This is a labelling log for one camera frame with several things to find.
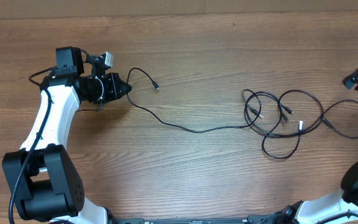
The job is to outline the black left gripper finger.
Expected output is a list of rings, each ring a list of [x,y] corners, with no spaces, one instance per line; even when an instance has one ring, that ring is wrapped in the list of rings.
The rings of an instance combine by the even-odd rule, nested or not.
[[[114,89],[114,100],[121,99],[132,90],[131,86],[119,86]]]
[[[113,73],[114,85],[117,89],[131,89],[130,84],[121,80],[118,73]]]

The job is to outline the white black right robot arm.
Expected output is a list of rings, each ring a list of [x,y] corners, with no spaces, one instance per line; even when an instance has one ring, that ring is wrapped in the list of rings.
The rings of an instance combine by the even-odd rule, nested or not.
[[[312,201],[299,201],[261,223],[346,223],[358,220],[358,161],[341,180],[341,188]]]

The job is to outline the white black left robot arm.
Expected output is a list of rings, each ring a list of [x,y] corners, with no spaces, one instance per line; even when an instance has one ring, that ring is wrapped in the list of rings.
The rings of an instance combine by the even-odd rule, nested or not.
[[[83,181],[67,153],[71,122],[81,102],[102,106],[132,87],[110,73],[109,52],[90,55],[78,47],[56,49],[57,64],[43,70],[41,103],[34,125],[16,152],[4,155],[2,168],[11,191],[8,219],[50,223],[116,223],[111,211],[85,196]]]

